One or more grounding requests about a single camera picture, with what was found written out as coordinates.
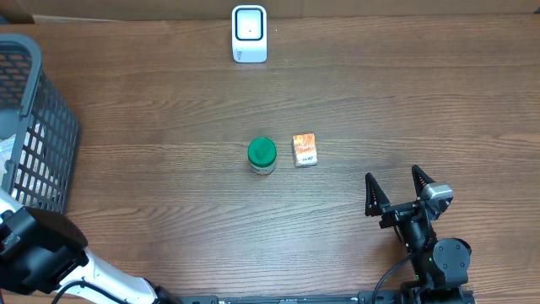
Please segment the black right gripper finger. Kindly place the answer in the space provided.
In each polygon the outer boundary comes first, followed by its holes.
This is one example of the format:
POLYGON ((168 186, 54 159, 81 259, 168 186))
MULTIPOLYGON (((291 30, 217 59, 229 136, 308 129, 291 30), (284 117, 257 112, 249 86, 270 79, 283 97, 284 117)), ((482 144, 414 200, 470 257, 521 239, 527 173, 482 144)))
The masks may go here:
POLYGON ((435 181, 429 177, 418 165, 412 166, 413 182, 418 198, 431 198, 433 196, 432 185, 435 181))
POLYGON ((365 215, 379 216, 385 212, 385 209, 391 206, 387 196, 382 191, 377 180, 371 173, 365 175, 366 200, 365 215))

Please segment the orange tissue pack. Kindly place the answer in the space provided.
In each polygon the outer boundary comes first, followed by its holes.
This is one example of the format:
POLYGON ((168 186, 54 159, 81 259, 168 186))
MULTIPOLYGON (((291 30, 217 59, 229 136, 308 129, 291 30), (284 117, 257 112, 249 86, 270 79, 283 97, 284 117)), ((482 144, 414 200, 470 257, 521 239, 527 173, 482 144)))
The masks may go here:
POLYGON ((293 136, 294 162, 297 167, 315 166, 318 162, 314 133, 293 136))

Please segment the green lid jar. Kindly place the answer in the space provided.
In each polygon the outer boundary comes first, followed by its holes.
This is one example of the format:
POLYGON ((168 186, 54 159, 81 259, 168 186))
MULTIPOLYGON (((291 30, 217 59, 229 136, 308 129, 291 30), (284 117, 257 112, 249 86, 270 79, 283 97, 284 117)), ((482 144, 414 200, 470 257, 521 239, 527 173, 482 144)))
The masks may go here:
POLYGON ((259 175, 271 174, 276 168, 277 148, 270 138, 253 139, 247 150, 251 169, 259 175))

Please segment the white plastic pouch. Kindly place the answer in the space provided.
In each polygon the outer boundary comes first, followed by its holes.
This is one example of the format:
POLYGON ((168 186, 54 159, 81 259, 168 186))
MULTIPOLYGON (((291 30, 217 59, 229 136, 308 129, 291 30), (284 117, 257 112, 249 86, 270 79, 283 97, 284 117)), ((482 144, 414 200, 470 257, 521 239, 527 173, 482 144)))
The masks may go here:
MULTIPOLYGON (((33 131, 38 133, 40 136, 45 135, 45 129, 42 128, 38 122, 33 127, 33 131)), ((3 179, 4 174, 8 172, 5 165, 7 161, 11 158, 14 149, 15 138, 16 135, 14 134, 10 138, 1 141, 1 179, 3 179)), ((24 145, 41 156, 43 156, 45 153, 43 141, 41 139, 31 137, 30 133, 27 133, 25 135, 24 145)), ((32 155, 29 155, 27 160, 24 159, 25 157, 26 152, 23 151, 21 154, 20 163, 24 164, 27 168, 31 168, 34 172, 40 174, 43 174, 47 171, 46 167, 44 165, 41 165, 37 159, 34 160, 32 155)))

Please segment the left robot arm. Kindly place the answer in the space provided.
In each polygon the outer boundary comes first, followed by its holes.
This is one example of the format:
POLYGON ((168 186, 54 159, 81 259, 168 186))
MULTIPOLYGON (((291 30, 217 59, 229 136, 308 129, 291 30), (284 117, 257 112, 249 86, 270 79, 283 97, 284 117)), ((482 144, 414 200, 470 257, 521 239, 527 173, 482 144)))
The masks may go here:
POLYGON ((1 288, 20 295, 54 292, 93 303, 179 303, 165 288, 98 258, 66 216, 25 207, 1 191, 1 288))

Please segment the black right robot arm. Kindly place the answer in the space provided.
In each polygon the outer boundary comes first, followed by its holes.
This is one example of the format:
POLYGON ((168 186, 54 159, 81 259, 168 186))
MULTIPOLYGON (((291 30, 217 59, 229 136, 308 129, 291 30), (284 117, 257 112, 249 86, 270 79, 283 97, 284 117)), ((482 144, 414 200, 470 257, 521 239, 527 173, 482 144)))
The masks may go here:
POLYGON ((393 205, 370 173, 365 175, 365 215, 380 217, 380 228, 392 228, 406 248, 407 256, 386 271, 372 291, 358 294, 360 303, 474 303, 468 282, 472 249, 460 238, 438 239, 433 222, 448 209, 454 198, 452 188, 436 182, 419 166, 412 166, 416 198, 393 205), (414 281, 406 281, 399 290, 383 292, 386 280, 404 264, 410 263, 414 281))

